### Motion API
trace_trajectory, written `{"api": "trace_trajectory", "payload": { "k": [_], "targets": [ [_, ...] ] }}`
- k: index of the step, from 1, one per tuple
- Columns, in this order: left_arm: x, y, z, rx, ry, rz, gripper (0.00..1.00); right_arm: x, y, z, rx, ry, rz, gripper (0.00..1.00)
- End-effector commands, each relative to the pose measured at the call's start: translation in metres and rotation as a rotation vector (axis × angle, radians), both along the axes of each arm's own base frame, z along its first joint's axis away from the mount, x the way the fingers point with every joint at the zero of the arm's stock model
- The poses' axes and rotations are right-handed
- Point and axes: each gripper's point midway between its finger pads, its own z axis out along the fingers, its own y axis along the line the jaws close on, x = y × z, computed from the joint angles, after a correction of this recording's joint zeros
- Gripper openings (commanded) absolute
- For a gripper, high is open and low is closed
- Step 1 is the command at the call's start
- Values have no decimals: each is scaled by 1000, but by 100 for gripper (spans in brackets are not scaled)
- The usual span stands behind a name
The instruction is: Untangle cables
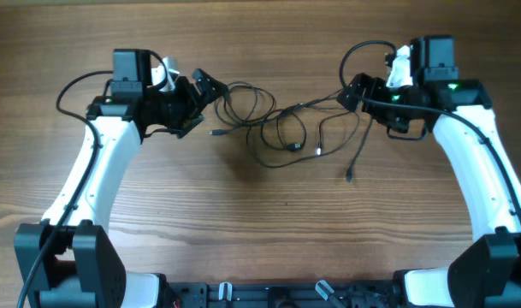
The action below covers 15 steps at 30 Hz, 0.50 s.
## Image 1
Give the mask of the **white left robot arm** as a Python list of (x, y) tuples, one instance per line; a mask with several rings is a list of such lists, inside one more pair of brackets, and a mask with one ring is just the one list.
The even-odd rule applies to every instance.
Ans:
[(180, 307), (162, 274), (125, 269), (108, 236), (122, 178), (144, 140), (186, 136), (228, 87), (197, 69), (191, 77), (152, 50), (116, 49), (101, 95), (80, 117), (85, 135), (74, 166), (39, 222), (21, 224), (15, 254), (18, 306)]

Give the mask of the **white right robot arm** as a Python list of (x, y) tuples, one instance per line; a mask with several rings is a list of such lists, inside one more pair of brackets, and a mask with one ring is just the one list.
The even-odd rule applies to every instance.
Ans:
[(468, 208), (472, 245), (446, 267), (395, 272), (401, 307), (521, 307), (521, 183), (483, 83), (462, 79), (449, 35), (414, 38), (385, 56), (388, 77), (343, 80), (338, 102), (391, 139), (421, 121), (444, 150)]

